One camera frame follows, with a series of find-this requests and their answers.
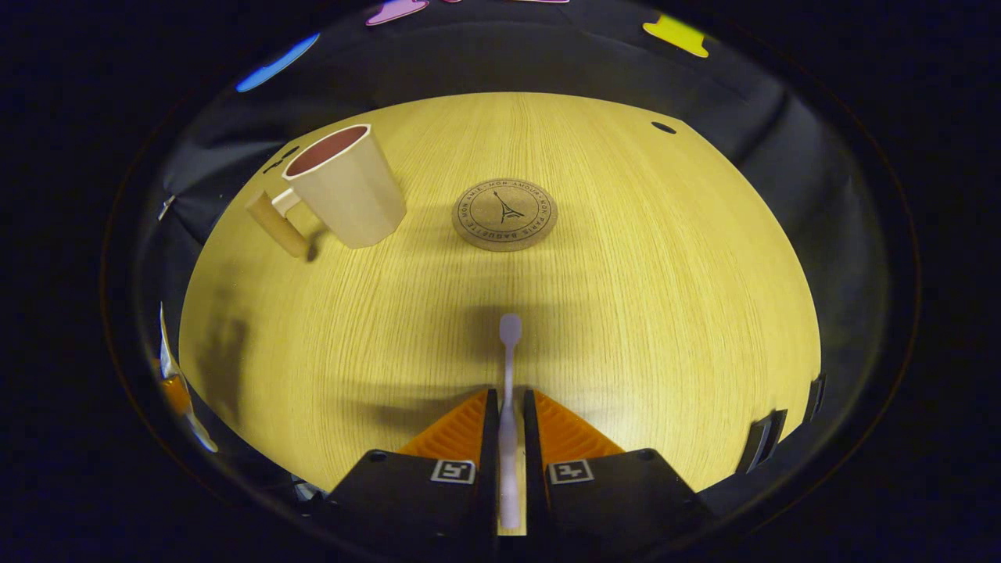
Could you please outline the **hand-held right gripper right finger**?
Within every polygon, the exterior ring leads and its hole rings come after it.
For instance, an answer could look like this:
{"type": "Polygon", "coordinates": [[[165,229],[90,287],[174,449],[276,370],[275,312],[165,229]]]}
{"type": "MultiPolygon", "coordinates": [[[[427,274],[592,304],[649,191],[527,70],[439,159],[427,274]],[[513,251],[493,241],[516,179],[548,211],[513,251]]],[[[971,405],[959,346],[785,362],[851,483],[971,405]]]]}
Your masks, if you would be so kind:
{"type": "Polygon", "coordinates": [[[714,513],[655,449],[626,451],[546,393],[523,396],[536,552],[681,552],[714,513]]]}

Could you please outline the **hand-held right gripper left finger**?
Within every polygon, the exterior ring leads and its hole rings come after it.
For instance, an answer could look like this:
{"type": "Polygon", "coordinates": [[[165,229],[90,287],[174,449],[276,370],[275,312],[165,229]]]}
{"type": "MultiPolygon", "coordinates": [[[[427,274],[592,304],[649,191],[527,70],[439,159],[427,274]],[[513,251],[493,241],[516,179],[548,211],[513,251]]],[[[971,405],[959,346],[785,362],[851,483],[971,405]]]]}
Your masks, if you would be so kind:
{"type": "Polygon", "coordinates": [[[440,430],[468,429],[453,457],[369,450],[328,496],[311,499],[311,521],[361,552],[496,552],[498,398],[484,389],[453,409],[440,430]]]}

